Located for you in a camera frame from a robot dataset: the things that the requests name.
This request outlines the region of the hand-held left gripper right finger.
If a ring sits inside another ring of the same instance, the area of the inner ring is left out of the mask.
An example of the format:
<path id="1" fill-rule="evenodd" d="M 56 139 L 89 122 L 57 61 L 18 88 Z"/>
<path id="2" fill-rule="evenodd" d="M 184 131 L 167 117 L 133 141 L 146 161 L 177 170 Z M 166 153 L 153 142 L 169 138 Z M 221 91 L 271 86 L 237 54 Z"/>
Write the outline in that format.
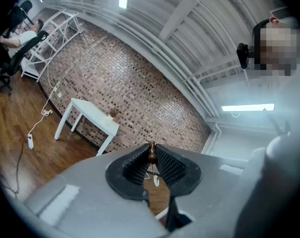
<path id="1" fill-rule="evenodd" d="M 178 211 L 176 197 L 191 194 L 199 185 L 203 172 L 198 164 L 164 147 L 156 145 L 156 167 L 170 191 L 166 229 L 170 232 L 191 222 L 190 218 Z"/>

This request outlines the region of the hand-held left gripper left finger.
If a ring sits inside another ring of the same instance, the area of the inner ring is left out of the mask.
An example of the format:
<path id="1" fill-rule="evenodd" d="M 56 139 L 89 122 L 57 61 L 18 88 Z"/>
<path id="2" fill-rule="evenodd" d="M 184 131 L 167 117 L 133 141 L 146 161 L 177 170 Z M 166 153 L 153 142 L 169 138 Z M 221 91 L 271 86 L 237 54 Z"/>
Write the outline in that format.
<path id="1" fill-rule="evenodd" d="M 134 201 L 149 201 L 144 178 L 150 165 L 149 144 L 125 154 L 109 164 L 105 176 L 108 185 L 119 196 Z"/>

